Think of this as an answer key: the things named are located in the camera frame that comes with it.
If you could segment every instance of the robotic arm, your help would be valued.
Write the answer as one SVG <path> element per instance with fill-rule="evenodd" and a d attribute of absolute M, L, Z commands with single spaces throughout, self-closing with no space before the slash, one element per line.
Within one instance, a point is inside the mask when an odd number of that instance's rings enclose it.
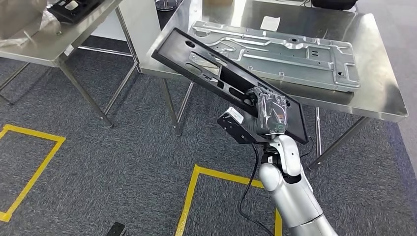
<path fill-rule="evenodd" d="M 294 236 L 337 236 L 305 177 L 295 141 L 279 135 L 264 152 L 259 176 Z"/>
<path fill-rule="evenodd" d="M 218 123 L 239 143 L 264 145 L 259 176 L 292 235 L 337 236 L 305 177 L 296 142 L 284 134 L 287 118 L 291 119 L 286 97 L 259 87 L 250 89 L 247 97 L 246 102 L 257 108 L 258 118 L 247 113 L 243 118 L 230 107 Z"/>

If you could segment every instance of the plastic bag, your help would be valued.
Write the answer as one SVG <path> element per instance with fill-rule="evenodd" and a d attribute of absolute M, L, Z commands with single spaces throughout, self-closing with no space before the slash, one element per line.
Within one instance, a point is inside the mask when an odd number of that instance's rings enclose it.
<path fill-rule="evenodd" d="M 49 1 L 0 0 L 0 20 L 5 24 L 2 28 L 8 30 L 0 31 L 0 47 L 22 45 L 41 30 L 53 34 L 59 32 L 59 21 L 46 8 Z"/>
<path fill-rule="evenodd" d="M 258 122 L 265 134 L 283 134 L 287 130 L 287 100 L 262 87 L 249 90 L 257 97 Z"/>

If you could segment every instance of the black plastic panel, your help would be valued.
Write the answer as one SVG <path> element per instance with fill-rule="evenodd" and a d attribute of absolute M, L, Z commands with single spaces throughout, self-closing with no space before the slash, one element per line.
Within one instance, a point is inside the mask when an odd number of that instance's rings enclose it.
<path fill-rule="evenodd" d="M 195 55 L 206 60 L 206 62 L 195 59 Z M 302 144 L 308 143 L 304 115 L 298 101 L 187 33 L 174 28 L 153 52 L 152 57 L 254 117 L 258 117 L 256 107 L 243 102 L 249 89 L 261 86 L 286 96 L 289 101 L 286 134 Z"/>

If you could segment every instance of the stainless steel table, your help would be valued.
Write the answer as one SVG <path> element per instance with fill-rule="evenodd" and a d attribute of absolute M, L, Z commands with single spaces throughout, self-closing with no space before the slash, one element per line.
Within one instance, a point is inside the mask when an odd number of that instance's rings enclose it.
<path fill-rule="evenodd" d="M 372 14 L 299 7 L 255 0 L 234 0 L 231 4 L 224 2 L 218 0 L 184 0 L 152 45 L 147 60 L 142 61 L 140 65 L 144 73 L 164 78 L 162 85 L 167 94 L 166 101 L 176 130 L 179 120 L 176 119 L 177 115 L 169 97 L 166 78 L 178 78 L 179 75 L 150 56 L 172 28 L 176 27 L 187 32 L 197 20 L 259 30 L 264 16 L 281 17 L 278 32 L 352 43 L 361 82 L 361 88 L 355 93 L 337 92 L 266 79 L 267 82 L 298 99 L 302 104 L 316 107 L 318 158 L 310 165 L 310 169 L 316 168 L 317 164 L 328 158 L 340 145 L 365 126 L 371 118 L 398 122 L 408 116 Z M 319 108 L 362 116 L 324 153 L 321 151 Z"/>
<path fill-rule="evenodd" d="M 93 109 L 99 115 L 100 119 L 104 120 L 108 126 L 112 126 L 112 123 L 107 118 L 107 113 L 109 112 L 110 108 L 112 107 L 113 103 L 117 99 L 118 95 L 120 94 L 126 82 L 129 80 L 134 70 L 137 69 L 137 71 L 141 73 L 138 57 L 132 46 L 130 35 L 127 32 L 124 19 L 118 7 L 121 1 L 122 0 L 104 0 L 96 9 L 94 9 L 79 23 L 75 25 L 61 24 L 61 29 L 56 34 L 39 31 L 32 37 L 30 42 L 27 42 L 23 46 L 1 47 L 0 57 L 25 61 L 27 63 L 25 63 L 21 68 L 10 75 L 5 80 L 5 82 L 0 85 L 0 91 L 4 89 L 7 84 L 9 84 L 29 63 L 36 63 L 50 67 L 59 67 L 71 81 L 71 83 L 82 94 L 82 96 L 91 104 Z M 87 37 L 91 35 L 91 33 L 98 27 L 98 25 L 101 24 L 113 10 L 116 10 L 116 14 L 119 18 L 131 53 L 129 54 L 112 50 L 81 46 L 81 43 L 83 43 Z M 77 48 L 133 57 L 133 66 L 128 71 L 125 78 L 122 80 L 120 86 L 114 93 L 112 99 L 104 111 L 100 109 L 97 103 L 81 86 L 81 84 L 72 74 L 71 70 L 65 64 L 65 60 L 71 56 L 71 53 L 73 53 Z M 2 100 L 8 101 L 1 95 L 0 98 Z"/>

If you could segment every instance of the yellow floor marking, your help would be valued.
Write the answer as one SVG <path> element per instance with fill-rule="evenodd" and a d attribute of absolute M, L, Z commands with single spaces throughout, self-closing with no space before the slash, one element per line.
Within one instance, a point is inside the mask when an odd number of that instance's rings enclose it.
<path fill-rule="evenodd" d="M 20 192 L 20 194 L 17 196 L 16 200 L 13 202 L 13 204 L 9 207 L 9 209 L 6 212 L 0 212 L 0 221 L 9 222 L 10 218 L 13 214 L 13 212 L 17 209 L 19 204 L 23 201 L 26 194 L 29 192 L 29 190 L 32 188 L 32 186 L 35 184 L 39 176 L 42 174 L 43 170 L 46 168 L 48 163 L 51 161 L 51 159 L 54 157 L 55 153 L 58 151 L 58 149 L 61 147 L 62 143 L 65 141 L 65 137 L 43 133 L 36 130 L 31 130 L 27 128 L 21 128 L 17 127 L 11 124 L 6 124 L 3 127 L 3 130 L 0 132 L 0 139 L 5 135 L 7 131 L 14 131 L 17 133 L 22 133 L 26 135 L 31 135 L 35 137 L 39 137 L 42 139 L 52 140 L 57 142 L 55 146 L 52 148 L 52 150 L 48 153 L 45 160 L 43 160 L 42 164 L 39 166 L 39 168 L 36 170 L 35 174 L 30 178 L 29 182 L 26 184 L 26 186 L 23 188 L 23 190 Z"/>
<path fill-rule="evenodd" d="M 231 175 L 228 173 L 215 171 L 203 167 L 199 167 L 197 165 L 194 165 L 193 173 L 191 175 L 191 180 L 188 185 L 187 194 L 185 196 L 184 201 L 184 208 L 182 210 L 181 216 L 179 218 L 177 231 L 175 232 L 175 236 L 182 236 L 185 229 L 185 224 L 187 222 L 188 213 L 190 212 L 191 202 L 193 200 L 194 190 L 195 186 L 197 184 L 197 179 L 199 174 L 204 174 L 211 177 L 216 177 L 224 180 L 229 180 L 237 183 L 242 184 L 248 184 L 249 178 Z M 264 188 L 262 183 L 258 180 L 253 180 L 251 186 L 258 187 L 258 188 Z M 275 210 L 275 236 L 281 236 L 282 235 L 282 219 L 279 215 L 278 211 Z"/>

